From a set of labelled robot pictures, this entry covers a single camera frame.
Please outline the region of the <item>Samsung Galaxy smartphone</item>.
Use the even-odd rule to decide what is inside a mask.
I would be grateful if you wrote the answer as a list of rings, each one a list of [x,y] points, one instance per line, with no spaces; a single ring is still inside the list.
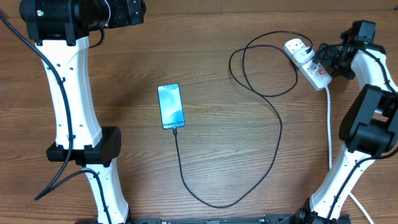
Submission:
[[[157,92],[163,129],[184,127],[185,117],[179,84],[159,86]]]

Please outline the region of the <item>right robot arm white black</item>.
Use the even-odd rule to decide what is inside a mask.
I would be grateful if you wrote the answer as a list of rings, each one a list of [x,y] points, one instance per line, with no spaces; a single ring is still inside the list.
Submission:
[[[340,124],[337,158],[294,223],[349,223],[340,211],[362,173],[374,161],[397,154],[397,86],[375,33],[374,22],[354,21],[341,33],[340,44],[321,44],[315,53],[314,60],[334,74],[357,78],[361,91]]]

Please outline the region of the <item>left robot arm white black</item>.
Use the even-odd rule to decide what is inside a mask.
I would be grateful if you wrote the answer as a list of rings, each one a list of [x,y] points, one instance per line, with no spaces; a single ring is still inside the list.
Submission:
[[[53,101],[57,127],[48,160],[81,167],[95,199],[97,223],[131,223],[117,171],[121,131],[101,126],[93,106],[89,35],[142,24],[145,2],[23,0],[19,12],[28,31],[22,41],[42,59]]]

